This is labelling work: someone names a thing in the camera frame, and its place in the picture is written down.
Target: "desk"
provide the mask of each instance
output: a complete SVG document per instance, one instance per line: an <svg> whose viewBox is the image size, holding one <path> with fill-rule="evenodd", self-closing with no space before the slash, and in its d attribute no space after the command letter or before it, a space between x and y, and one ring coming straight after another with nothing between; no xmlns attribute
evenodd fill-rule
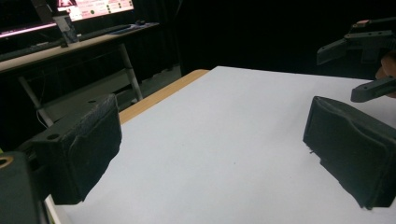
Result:
<svg viewBox="0 0 396 224"><path fill-rule="evenodd" d="M125 72L128 76L129 81L131 82L132 87L134 88L134 92L136 95L136 99L139 101L143 99L142 93L140 91L136 75L134 73L134 69L131 65L127 50L123 44L125 38L130 37L131 35L136 35L141 32L145 32L150 30L151 28L157 27L158 23L146 23L143 25L142 29L134 30L128 33L124 33L121 35L101 35L96 38L88 39L77 44L71 45L67 48L53 48L42 50L37 53L32 53L29 55L25 55L16 59L0 62L0 79L7 77L17 77L22 84L23 88L26 90L30 99L35 105L38 113L41 115L43 120L46 122L48 126L50 126L53 121L47 115L46 111L42 108L39 100L35 96L34 92L28 85L28 82L22 75L23 71L35 69L42 65L47 65L49 63L59 62L60 60L66 57L73 57L75 55L82 54L84 52L96 49L114 49L116 48L122 58L122 62L124 64Z"/></svg>
<svg viewBox="0 0 396 224"><path fill-rule="evenodd" d="M395 222L395 204L361 209L303 142L315 95L396 127L394 99L351 103L362 79L204 73L142 113L120 113L120 153L85 202L61 206L72 223Z"/></svg>

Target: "human hand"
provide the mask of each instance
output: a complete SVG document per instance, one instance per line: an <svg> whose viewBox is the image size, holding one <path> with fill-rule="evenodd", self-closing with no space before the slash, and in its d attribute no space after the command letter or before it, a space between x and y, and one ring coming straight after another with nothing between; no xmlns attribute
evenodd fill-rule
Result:
<svg viewBox="0 0 396 224"><path fill-rule="evenodd" d="M381 67L376 72L375 78L383 77L396 77L396 50L388 52L381 59ZM387 96L396 98L396 92L389 93Z"/></svg>

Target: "wooden table edge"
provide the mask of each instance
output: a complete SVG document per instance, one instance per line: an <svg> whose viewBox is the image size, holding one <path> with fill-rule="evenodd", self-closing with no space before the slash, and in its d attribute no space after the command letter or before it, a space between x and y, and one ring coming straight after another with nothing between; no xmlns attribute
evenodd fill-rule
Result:
<svg viewBox="0 0 396 224"><path fill-rule="evenodd" d="M120 112L120 124L123 124L126 121L143 113L145 110L158 104L160 101L172 95L173 93L181 90L183 87L189 85L190 83L192 83L199 77L203 76L207 72L209 72L209 70L205 70L205 69L194 70L188 73L186 76L181 77L175 82L169 84L168 86L152 93L150 96L144 98L143 100L137 102L136 104L131 105L130 107L122 110Z"/></svg>

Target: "white table surface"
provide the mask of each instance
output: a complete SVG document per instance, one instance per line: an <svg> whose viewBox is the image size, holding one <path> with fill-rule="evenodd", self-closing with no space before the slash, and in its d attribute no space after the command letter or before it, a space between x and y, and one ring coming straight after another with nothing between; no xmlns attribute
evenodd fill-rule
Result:
<svg viewBox="0 0 396 224"><path fill-rule="evenodd" d="M355 104L368 80L217 67L126 122L120 153L73 223L396 223L360 208L303 142L315 95L396 127L396 99Z"/></svg>

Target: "computer mouse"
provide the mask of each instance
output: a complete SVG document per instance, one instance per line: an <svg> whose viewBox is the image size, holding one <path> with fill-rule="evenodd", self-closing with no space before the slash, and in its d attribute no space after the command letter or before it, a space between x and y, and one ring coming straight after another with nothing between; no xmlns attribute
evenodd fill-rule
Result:
<svg viewBox="0 0 396 224"><path fill-rule="evenodd" d="M137 20L134 24L136 24L136 25L144 25L144 24L146 24L146 22L143 21L143 20Z"/></svg>

